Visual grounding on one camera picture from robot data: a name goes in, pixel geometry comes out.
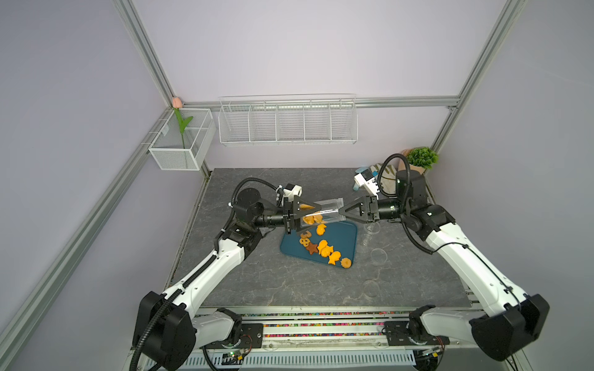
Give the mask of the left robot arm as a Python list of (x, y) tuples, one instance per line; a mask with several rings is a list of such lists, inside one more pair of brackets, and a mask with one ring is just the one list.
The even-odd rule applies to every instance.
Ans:
[(195, 347), (241, 342), (241, 316), (220, 308), (197, 318), (208, 295), (255, 250), (264, 228), (282, 226), (286, 233), (303, 230), (302, 219), (322, 208), (306, 201), (296, 185), (275, 186), (254, 177), (243, 179), (232, 193), (230, 216), (213, 240), (213, 250), (190, 273), (163, 293), (148, 293), (140, 302), (132, 338), (129, 368), (142, 355), (155, 367), (179, 369)]

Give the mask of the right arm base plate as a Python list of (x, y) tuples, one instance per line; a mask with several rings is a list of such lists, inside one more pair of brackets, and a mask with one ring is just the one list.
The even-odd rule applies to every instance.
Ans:
[(389, 346), (448, 346), (450, 339), (434, 336), (423, 329), (416, 329), (408, 320), (386, 321), (381, 334)]

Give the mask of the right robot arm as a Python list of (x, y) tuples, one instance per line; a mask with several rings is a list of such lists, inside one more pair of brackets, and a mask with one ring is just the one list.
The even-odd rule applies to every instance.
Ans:
[(480, 309), (473, 311), (425, 305), (410, 312), (403, 334), (413, 343), (457, 339), (502, 362), (539, 338), (549, 303), (507, 278), (444, 207), (429, 202), (425, 177), (411, 169), (403, 154), (389, 156), (378, 173), (368, 169), (357, 173), (354, 182), (368, 194), (342, 207), (341, 215), (361, 224), (400, 221), (407, 238), (421, 252), (441, 256), (480, 303)]

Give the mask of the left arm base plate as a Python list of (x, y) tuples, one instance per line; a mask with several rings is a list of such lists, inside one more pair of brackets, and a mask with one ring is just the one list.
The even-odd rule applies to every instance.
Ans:
[(207, 349), (260, 349), (264, 339), (264, 325), (257, 322), (242, 323), (230, 337), (207, 344)]

